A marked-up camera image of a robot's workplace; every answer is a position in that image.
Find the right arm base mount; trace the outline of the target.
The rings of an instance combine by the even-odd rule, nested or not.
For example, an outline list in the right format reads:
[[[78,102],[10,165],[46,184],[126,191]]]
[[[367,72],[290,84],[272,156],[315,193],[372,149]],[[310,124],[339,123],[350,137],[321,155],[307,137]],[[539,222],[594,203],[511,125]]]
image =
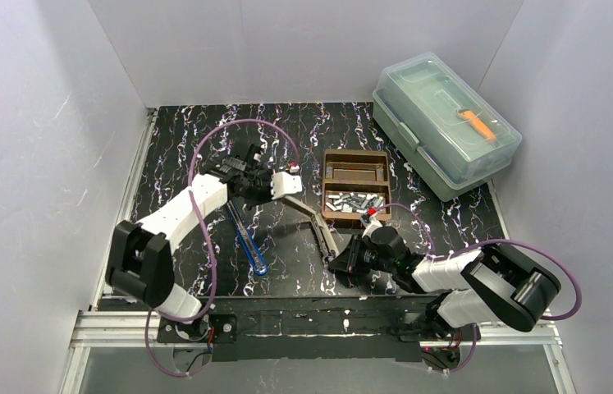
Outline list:
[[[445,377],[464,368],[477,349],[481,333],[475,323],[449,328],[426,320],[424,314],[404,313],[386,329],[386,334],[404,343],[430,342],[422,346],[423,363],[430,373]]]

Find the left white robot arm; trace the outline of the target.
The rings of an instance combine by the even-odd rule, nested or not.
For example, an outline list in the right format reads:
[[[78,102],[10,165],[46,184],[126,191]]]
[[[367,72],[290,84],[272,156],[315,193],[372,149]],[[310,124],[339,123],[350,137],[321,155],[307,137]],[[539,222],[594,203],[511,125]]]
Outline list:
[[[262,162],[263,152],[256,144],[238,144],[223,158],[196,169],[190,185],[154,213],[119,222],[105,282],[166,317],[197,316],[202,303],[176,283],[172,256],[200,222],[230,199],[272,201],[273,173]]]

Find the brown wooden tray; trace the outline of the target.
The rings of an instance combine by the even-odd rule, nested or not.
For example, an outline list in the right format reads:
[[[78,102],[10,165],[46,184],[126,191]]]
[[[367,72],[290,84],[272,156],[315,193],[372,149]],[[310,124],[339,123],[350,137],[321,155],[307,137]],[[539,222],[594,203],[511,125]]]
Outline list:
[[[336,213],[326,208],[326,194],[357,192],[384,194],[386,203],[376,208],[377,217],[385,222],[391,218],[386,207],[391,202],[389,158],[382,151],[366,149],[327,149],[323,158],[321,211],[327,220],[356,222],[363,213]]]

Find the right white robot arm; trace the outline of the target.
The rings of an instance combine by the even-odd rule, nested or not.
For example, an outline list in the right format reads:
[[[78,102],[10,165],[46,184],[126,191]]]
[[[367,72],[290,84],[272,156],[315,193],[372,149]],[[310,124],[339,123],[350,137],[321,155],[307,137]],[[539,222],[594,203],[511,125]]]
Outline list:
[[[447,259],[433,259],[412,251],[389,226],[352,236],[327,267],[351,276],[385,272],[403,291],[435,294],[421,315],[391,328],[391,333],[400,337],[444,337],[485,322],[529,332],[561,290],[552,272],[507,240],[489,241]]]

